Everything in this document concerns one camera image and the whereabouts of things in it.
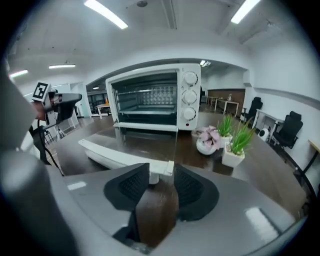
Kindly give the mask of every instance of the green plant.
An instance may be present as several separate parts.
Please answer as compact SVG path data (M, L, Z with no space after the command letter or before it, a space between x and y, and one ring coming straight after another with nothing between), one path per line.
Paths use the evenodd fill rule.
M227 137L230 135L231 124L232 124L231 114L228 114L225 117L223 117L223 120L221 123L218 121L216 127L221 137Z
M245 125L241 127L241 123L239 123L237 130L233 132L232 144L230 146L230 150L235 155L242 155L244 153L243 149L246 147L255 133L255 129L248 130L249 119Z

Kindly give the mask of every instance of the white planter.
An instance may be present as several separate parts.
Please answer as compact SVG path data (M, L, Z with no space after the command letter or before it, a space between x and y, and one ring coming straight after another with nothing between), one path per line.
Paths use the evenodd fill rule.
M225 144L229 144L230 143L230 141L232 140L232 135L229 135L228 137L220 136L220 138L221 138L220 149L222 149L222 148L225 147Z
M243 152L242 155L237 155L232 152L228 152L227 151L228 145L229 143L226 143L223 148L222 164L225 166L235 168L238 164L242 162L243 159L245 159L245 153Z
M217 149L213 146L206 147L204 142L201 139L196 140L196 149L203 155L211 155L213 154Z

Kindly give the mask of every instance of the toaster oven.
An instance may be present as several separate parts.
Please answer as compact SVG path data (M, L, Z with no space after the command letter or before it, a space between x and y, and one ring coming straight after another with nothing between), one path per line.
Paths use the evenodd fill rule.
M160 131L197 127L199 64L140 68L110 77L105 84L116 127Z

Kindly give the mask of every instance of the potted plant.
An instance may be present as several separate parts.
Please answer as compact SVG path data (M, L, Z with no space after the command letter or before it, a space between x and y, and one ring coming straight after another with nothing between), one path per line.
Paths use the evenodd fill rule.
M224 145L222 153L222 164L229 167L236 167L245 159L244 148L250 143L255 129L248 130L248 120L243 127L239 123L237 130L233 133L233 140Z
M232 117L230 114L224 116L221 123L218 121L218 124L216 127L221 138L221 145L220 145L221 148L223 148L226 143L230 143L232 140L231 124L232 124Z
M198 138L196 148L203 155L211 155L220 148L220 135L214 126L197 128L192 131L191 135Z

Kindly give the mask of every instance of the shelf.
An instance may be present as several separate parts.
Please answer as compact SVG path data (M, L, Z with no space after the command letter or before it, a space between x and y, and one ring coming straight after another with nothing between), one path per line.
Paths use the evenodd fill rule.
M125 115L171 115L177 113L176 105L138 105L119 111Z

